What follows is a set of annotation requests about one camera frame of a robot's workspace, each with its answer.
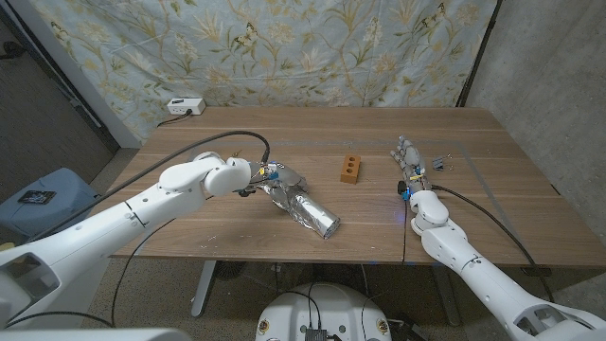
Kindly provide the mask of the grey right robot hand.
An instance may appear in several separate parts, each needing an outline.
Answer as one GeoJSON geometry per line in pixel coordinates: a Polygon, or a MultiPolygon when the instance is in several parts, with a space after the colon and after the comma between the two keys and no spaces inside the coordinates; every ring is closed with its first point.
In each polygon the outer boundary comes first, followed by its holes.
{"type": "Polygon", "coordinates": [[[425,161],[411,140],[401,135],[396,150],[390,155],[401,168],[403,183],[412,192],[432,188],[426,175],[425,161]]]}

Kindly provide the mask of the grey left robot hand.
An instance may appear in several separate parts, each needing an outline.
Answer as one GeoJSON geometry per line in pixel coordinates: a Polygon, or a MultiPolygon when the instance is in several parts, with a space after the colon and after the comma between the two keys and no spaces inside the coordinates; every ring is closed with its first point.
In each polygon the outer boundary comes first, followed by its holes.
{"type": "Polygon", "coordinates": [[[282,163],[250,163],[250,169],[250,186],[270,186],[299,188],[304,191],[308,190],[306,178],[282,163]]]}

